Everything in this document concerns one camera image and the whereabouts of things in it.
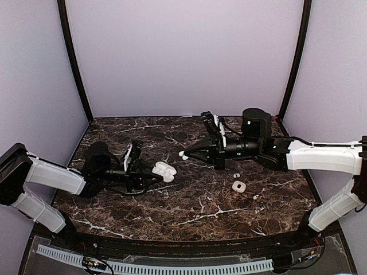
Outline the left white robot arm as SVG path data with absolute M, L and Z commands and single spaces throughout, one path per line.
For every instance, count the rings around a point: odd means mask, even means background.
M 152 184 L 171 182 L 176 169 L 164 162 L 147 164 L 139 158 L 141 146 L 133 140 L 123 160 L 119 160 L 109 152 L 106 143 L 95 142 L 84 151 L 84 165 L 77 170 L 34 156 L 23 144 L 16 143 L 1 156 L 1 204 L 18 209 L 58 235 L 67 249 L 75 250 L 81 245 L 81 238 L 72 221 L 24 184 L 38 183 L 92 198 L 106 188 L 105 181 L 125 185 L 127 195 L 140 195 Z

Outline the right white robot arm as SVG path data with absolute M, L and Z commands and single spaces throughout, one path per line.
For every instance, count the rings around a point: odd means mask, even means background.
M 274 137 L 272 116 L 259 108 L 242 112 L 241 131 L 233 137 L 225 120 L 203 112 L 201 120 L 208 138 L 179 153 L 183 159 L 194 158 L 217 170 L 227 159 L 252 159 L 274 171 L 323 170 L 344 172 L 352 176 L 346 186 L 327 202 L 303 216 L 292 243 L 299 249 L 310 244 L 315 234 L 331 223 L 366 204 L 366 137 L 350 143 L 314 143 L 299 137 Z

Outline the beige square charging case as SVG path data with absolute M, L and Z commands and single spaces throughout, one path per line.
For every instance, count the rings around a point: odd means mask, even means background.
M 247 185 L 239 180 L 236 180 L 232 184 L 232 189 L 238 193 L 244 193 Z

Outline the white oval charging case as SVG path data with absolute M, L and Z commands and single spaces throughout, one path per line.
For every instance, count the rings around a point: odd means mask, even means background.
M 174 180 L 177 170 L 165 162 L 156 162 L 152 169 L 152 173 L 162 176 L 164 182 L 170 183 Z

